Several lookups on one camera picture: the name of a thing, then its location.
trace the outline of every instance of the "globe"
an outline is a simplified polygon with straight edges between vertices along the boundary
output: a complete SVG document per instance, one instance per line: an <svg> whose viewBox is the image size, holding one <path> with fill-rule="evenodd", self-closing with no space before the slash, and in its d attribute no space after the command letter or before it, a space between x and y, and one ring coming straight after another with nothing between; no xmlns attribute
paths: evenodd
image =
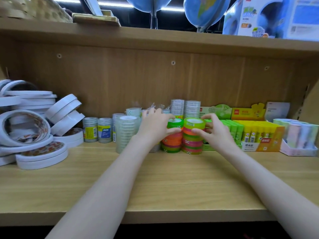
<svg viewBox="0 0 319 239"><path fill-rule="evenodd" d="M185 15L198 32L203 32L222 18L229 3L230 0L184 0Z"/></svg>
<svg viewBox="0 0 319 239"><path fill-rule="evenodd" d="M166 7L171 0L127 0L136 9L142 12L152 12L153 6L155 12L161 10L162 7Z"/></svg>

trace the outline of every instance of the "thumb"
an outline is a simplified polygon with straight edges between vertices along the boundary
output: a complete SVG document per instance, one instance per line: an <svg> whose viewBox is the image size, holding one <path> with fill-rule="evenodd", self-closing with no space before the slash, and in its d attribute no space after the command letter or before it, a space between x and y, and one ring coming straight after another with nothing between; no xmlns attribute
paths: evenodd
<svg viewBox="0 0 319 239"><path fill-rule="evenodd" d="M193 133L196 133L197 135L201 136L202 138L204 138L205 140L207 140L207 138L210 136L210 134L208 134L207 132L198 129L198 128L193 128L192 129Z"/></svg>
<svg viewBox="0 0 319 239"><path fill-rule="evenodd" d="M178 128L178 127L174 127L174 128L169 128L169 129L167 129L167 134L168 134L168 135L172 135L172 134L178 133L178 132L181 132L181 129Z"/></svg>

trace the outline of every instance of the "person's left hand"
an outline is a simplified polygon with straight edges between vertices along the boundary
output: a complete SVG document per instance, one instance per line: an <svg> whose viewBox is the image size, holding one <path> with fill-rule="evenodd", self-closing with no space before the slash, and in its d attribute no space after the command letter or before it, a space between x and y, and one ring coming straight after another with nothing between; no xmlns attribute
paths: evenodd
<svg viewBox="0 0 319 239"><path fill-rule="evenodd" d="M175 119L175 116L173 114L162 114L161 108L157 110L151 108L143 111L142 123L136 136L154 146L168 135L181 132L181 129L177 127L167 128L169 119Z"/></svg>

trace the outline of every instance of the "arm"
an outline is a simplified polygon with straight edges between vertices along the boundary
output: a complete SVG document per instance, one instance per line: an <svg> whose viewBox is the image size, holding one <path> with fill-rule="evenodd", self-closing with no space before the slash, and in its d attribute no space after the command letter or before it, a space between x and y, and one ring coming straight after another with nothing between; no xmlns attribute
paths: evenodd
<svg viewBox="0 0 319 239"><path fill-rule="evenodd" d="M202 118L212 119L212 123L208 123L211 127L208 132L211 134L199 129L193 129L193 132L201 135L244 175L290 237L292 239L319 238L319 207L239 149L228 128L215 114L208 114Z"/></svg>
<svg viewBox="0 0 319 239"><path fill-rule="evenodd" d="M95 184L62 217L47 239L113 238L124 216L134 180L150 149L179 128L167 129L167 122L175 118L162 114L161 109L143 113L137 135Z"/></svg>

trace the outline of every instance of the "shelf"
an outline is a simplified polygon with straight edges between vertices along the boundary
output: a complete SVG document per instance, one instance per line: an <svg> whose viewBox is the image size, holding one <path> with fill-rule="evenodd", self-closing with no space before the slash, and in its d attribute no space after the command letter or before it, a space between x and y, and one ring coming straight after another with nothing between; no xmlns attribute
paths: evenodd
<svg viewBox="0 0 319 239"><path fill-rule="evenodd" d="M250 152L319 205L319 160ZM117 158L115 144L84 143L63 162L38 170L0 167L0 226L54 225ZM270 221L245 179L217 152L149 154L135 180L123 223Z"/></svg>
<svg viewBox="0 0 319 239"><path fill-rule="evenodd" d="M319 55L319 42L13 18L0 18L0 34L46 44L294 59Z"/></svg>

